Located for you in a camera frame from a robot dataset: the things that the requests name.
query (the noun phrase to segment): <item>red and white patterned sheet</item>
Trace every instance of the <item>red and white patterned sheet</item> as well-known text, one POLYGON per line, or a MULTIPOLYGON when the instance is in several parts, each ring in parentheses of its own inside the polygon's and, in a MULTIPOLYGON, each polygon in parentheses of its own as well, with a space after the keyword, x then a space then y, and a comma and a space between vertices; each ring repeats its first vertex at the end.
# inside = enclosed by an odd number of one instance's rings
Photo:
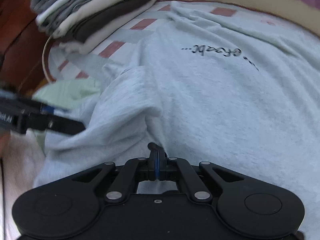
MULTIPOLYGON (((110 58, 117 63, 125 64, 130 59, 133 50, 141 39, 151 35, 157 28, 169 22, 166 15, 170 11, 170 3, 171 1, 157 2, 150 9, 115 31, 100 43, 91 54, 110 58)), ((290 29, 293 34, 303 35, 310 42, 317 39, 316 36, 301 26, 266 13, 217 2, 188 1, 183 2, 183 4, 186 8, 193 8, 224 17, 245 18, 247 21, 290 29)), ((89 77, 87 73, 69 62, 66 56, 64 50, 58 46, 51 48, 48 63, 50 74, 54 79, 72 80, 89 77)))

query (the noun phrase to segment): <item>light green fabric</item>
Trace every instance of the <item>light green fabric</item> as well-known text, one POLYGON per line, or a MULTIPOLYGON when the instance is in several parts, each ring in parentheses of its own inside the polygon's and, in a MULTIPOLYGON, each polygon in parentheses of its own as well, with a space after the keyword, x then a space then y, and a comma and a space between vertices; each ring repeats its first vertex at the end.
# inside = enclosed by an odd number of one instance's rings
MULTIPOLYGON (((50 106, 73 109, 84 98, 97 93, 101 93, 100 83, 93 78, 63 80, 42 87, 32 96, 32 99, 50 106)), ((34 134, 44 152, 46 132, 34 131, 34 134)))

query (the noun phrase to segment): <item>metal rivet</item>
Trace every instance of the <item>metal rivet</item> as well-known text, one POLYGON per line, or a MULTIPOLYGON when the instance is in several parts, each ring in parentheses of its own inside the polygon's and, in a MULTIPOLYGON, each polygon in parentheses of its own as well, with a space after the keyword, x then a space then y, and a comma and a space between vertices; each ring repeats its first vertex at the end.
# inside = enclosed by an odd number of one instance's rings
POLYGON ((111 192, 107 193, 107 198, 111 199, 111 200, 116 200, 121 197, 122 197, 122 194, 119 191, 111 191, 111 192))
POLYGON ((204 199, 208 199, 209 197, 210 197, 210 194, 205 191, 198 191, 195 193, 196 199, 204 200, 204 199))

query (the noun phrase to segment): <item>cream folded cloth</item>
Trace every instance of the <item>cream folded cloth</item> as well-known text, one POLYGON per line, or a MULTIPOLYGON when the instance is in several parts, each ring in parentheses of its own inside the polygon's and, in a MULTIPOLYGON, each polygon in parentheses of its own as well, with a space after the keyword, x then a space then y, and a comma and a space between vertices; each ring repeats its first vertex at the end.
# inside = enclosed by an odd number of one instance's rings
POLYGON ((53 38, 59 38, 68 32, 68 30, 77 22, 81 21, 82 19, 99 12, 105 8, 108 8, 122 0, 92 0, 83 6, 80 9, 72 14, 70 14, 60 25, 59 27, 53 32, 53 38))
POLYGON ((66 43, 60 43, 59 47, 65 49, 67 53, 70 52, 79 52, 81 54, 88 54, 91 52, 96 46, 98 46, 102 41, 108 38, 113 32, 119 29, 121 26, 125 25, 127 22, 131 21, 133 18, 137 17, 139 14, 148 10, 156 0, 151 0, 146 3, 144 6, 139 9, 123 15, 117 19, 114 19, 102 29, 98 30, 94 34, 92 34, 85 43, 80 43, 78 41, 70 41, 66 43))
POLYGON ((47 10, 36 17, 36 24, 41 25, 50 14, 69 1, 70 0, 56 0, 47 10))

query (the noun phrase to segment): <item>stack of folded clothes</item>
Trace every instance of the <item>stack of folded clothes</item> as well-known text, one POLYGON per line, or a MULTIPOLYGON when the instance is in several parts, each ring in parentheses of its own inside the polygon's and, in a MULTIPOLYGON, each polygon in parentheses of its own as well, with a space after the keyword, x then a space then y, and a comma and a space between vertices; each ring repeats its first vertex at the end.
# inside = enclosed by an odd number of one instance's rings
POLYGON ((83 54, 156 0, 31 0, 41 32, 53 38, 63 37, 61 47, 83 54))

